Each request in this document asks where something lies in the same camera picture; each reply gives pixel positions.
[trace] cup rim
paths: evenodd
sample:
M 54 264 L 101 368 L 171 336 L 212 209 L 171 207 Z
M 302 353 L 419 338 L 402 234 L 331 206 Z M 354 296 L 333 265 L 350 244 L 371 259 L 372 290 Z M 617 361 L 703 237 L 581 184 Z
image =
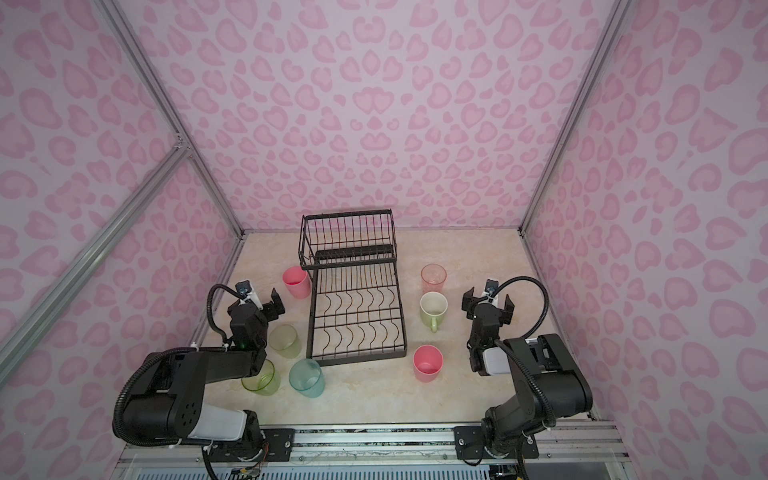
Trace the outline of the cup rim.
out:
M 304 273 L 304 275 L 301 277 L 301 280 L 299 280 L 298 282 L 295 282 L 295 283 L 288 283 L 288 282 L 286 281 L 286 275 L 287 275 L 287 274 L 288 274 L 288 272 L 290 272 L 291 270 L 295 271 L 294 269 L 299 269 L 299 270 L 301 270 L 301 271 Z M 284 272 L 283 272 L 283 283 L 284 283 L 285 285 L 287 285 L 287 286 L 289 286 L 289 285 L 290 285 L 290 286 L 294 286 L 294 285 L 300 285 L 300 284 L 301 284 L 301 283 L 302 283 L 304 280 L 306 280 L 306 278 L 307 278 L 308 276 L 309 276 L 309 274 L 307 273 L 307 271 L 306 271 L 306 270 L 304 270 L 304 269 L 303 269 L 301 266 L 298 266 L 298 265 L 290 266 L 290 267 L 288 267 L 288 268 L 286 269 L 286 271 L 284 271 Z
M 312 363 L 316 364 L 317 367 L 320 369 L 320 375 L 317 377 L 317 380 L 315 380 L 315 382 L 312 385 L 306 387 L 305 389 L 298 389 L 298 388 L 296 388 L 295 385 L 293 384 L 293 382 L 290 379 L 290 373 L 293 371 L 293 367 L 299 365 L 301 362 L 307 362 L 307 363 L 312 362 Z M 292 367 L 290 367 L 290 372 L 288 372 L 288 383 L 297 392 L 306 392 L 307 390 L 309 390 L 312 387 L 314 387 L 315 385 L 317 385 L 317 383 L 320 381 L 320 377 L 321 376 L 323 376 L 323 369 L 320 367 L 320 364 L 316 360 L 314 360 L 314 359 L 301 359 L 298 362 L 294 363 Z
M 426 278 L 424 278 L 424 269 L 426 267 L 432 266 L 432 265 L 439 266 L 440 270 L 442 270 L 442 276 L 443 276 L 442 282 L 431 282 L 431 281 L 427 280 Z M 430 285 L 439 285 L 441 283 L 445 283 L 445 281 L 448 279 L 448 272 L 445 270 L 445 267 L 443 265 L 440 265 L 439 263 L 427 263 L 424 267 L 422 267 L 421 277 L 422 277 L 422 281 L 427 282 Z
M 284 346 L 282 349 L 277 349 L 271 344 L 270 339 L 268 338 L 266 340 L 266 343 L 270 346 L 270 348 L 272 348 L 272 350 L 275 350 L 277 352 L 282 352 L 283 350 L 289 349 L 291 346 L 293 346 L 293 344 L 296 343 L 296 341 L 299 339 L 299 333 L 296 331 L 296 328 L 293 325 L 290 325 L 289 323 L 284 323 L 283 325 L 276 326 L 275 329 L 272 330 L 272 334 L 274 334 L 278 329 L 285 329 L 286 327 L 293 330 L 293 341 L 288 345 Z
M 418 353 L 420 349 L 423 349 L 426 346 L 435 349 L 435 351 L 440 354 L 440 368 L 437 369 L 437 372 L 432 372 L 432 373 L 422 372 L 421 369 L 416 365 L 416 353 Z M 442 352 L 440 351 L 440 349 L 437 348 L 434 345 L 430 345 L 429 343 L 425 343 L 424 345 L 420 346 L 418 349 L 416 349 L 413 352 L 413 367 L 415 369 L 417 369 L 420 373 L 424 374 L 424 375 L 437 375 L 438 373 L 440 373 L 442 371 L 442 367 L 444 365 L 445 365 L 445 357 L 442 355 Z
M 438 294 L 438 295 L 440 295 L 440 296 L 442 297 L 442 299 L 445 301 L 445 308 L 442 310 L 442 312 L 440 312 L 440 313 L 434 313 L 434 314 L 433 314 L 433 313 L 429 313 L 429 312 L 427 312 L 426 310 L 424 310 L 424 304 L 423 304 L 423 302 L 424 302 L 424 297 L 425 297 L 425 296 L 427 296 L 427 295 L 429 295 L 429 294 L 431 294 L 431 293 L 437 293 L 437 294 Z M 422 295 L 422 298 L 419 300 L 419 308 L 420 308 L 420 309 L 422 309 L 422 312 L 426 313 L 426 314 L 427 314 L 427 315 L 429 315 L 429 316 L 441 316 L 441 315 L 445 314 L 445 312 L 447 312 L 447 311 L 448 311 L 448 299 L 447 299 L 447 298 L 445 298 L 445 295 L 443 295 L 443 294 L 442 294 L 442 293 L 440 293 L 440 292 L 427 292 L 427 293 L 425 293 L 424 295 Z
M 275 364 L 272 363 L 271 360 L 265 359 L 264 363 L 267 363 L 267 362 L 269 362 L 269 364 L 272 366 L 272 376 L 270 377 L 270 381 L 265 383 L 264 386 L 261 387 L 260 389 L 252 390 L 252 389 L 249 389 L 248 387 L 246 387 L 245 384 L 243 383 L 243 379 L 249 379 L 251 377 L 249 377 L 249 376 L 248 377 L 243 377 L 243 379 L 240 379 L 240 384 L 243 386 L 243 388 L 245 390 L 248 390 L 249 392 L 260 392 L 260 391 L 264 390 L 267 386 L 269 386 L 270 383 L 272 383 L 272 381 L 275 379 L 275 373 L 277 372 L 277 369 L 275 368 Z

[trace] transparent pink cup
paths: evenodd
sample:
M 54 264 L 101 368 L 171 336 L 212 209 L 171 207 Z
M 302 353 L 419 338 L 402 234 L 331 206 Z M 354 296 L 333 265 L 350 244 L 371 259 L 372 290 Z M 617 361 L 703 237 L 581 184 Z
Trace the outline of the transparent pink cup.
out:
M 413 373 L 427 383 L 437 378 L 442 369 L 442 353 L 433 345 L 422 345 L 413 354 Z
M 297 299 L 307 298 L 312 292 L 310 276 L 300 266 L 292 266 L 283 273 L 283 283 Z
M 430 263 L 422 268 L 422 292 L 439 292 L 448 274 L 442 266 L 437 263 Z

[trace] blue transparent cup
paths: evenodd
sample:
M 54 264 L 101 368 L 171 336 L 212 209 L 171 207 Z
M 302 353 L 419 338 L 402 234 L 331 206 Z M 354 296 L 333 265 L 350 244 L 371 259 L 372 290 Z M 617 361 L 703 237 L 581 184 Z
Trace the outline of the blue transparent cup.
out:
M 326 388 L 326 380 L 319 363 L 312 359 L 303 359 L 291 367 L 288 374 L 288 382 L 298 393 L 315 399 Z

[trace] dish rack lower tray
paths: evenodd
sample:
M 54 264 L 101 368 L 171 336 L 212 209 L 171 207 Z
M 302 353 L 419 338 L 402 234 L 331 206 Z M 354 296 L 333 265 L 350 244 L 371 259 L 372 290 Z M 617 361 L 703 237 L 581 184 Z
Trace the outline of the dish rack lower tray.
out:
M 406 356 L 394 261 L 315 270 L 307 358 L 321 366 Z

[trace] cup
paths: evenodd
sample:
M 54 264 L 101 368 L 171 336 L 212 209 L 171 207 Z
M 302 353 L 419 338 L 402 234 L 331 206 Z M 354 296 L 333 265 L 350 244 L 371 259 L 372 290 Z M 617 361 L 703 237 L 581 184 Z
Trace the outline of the cup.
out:
M 298 393 L 315 399 L 326 388 L 326 380 L 318 362 L 312 359 L 303 359 L 291 367 L 288 374 L 290 385 Z
M 442 353 L 433 345 L 422 345 L 413 354 L 413 372 L 419 381 L 427 383 L 437 378 L 442 369 Z
M 264 360 L 258 375 L 242 378 L 240 383 L 249 392 L 270 396 L 280 387 L 280 374 L 275 370 L 275 365 L 272 362 Z
M 437 327 L 442 323 L 445 312 L 448 310 L 448 299 L 440 292 L 427 292 L 422 295 L 420 302 L 422 307 L 422 323 L 437 333 Z
M 301 353 L 299 334 L 291 325 L 280 325 L 272 330 L 269 344 L 273 350 L 287 359 L 295 359 Z
M 422 290 L 427 292 L 440 292 L 445 283 L 448 274 L 442 266 L 437 263 L 430 263 L 422 268 Z
M 290 294 L 299 300 L 307 298 L 312 292 L 310 275 L 300 266 L 292 266 L 283 272 L 283 283 Z

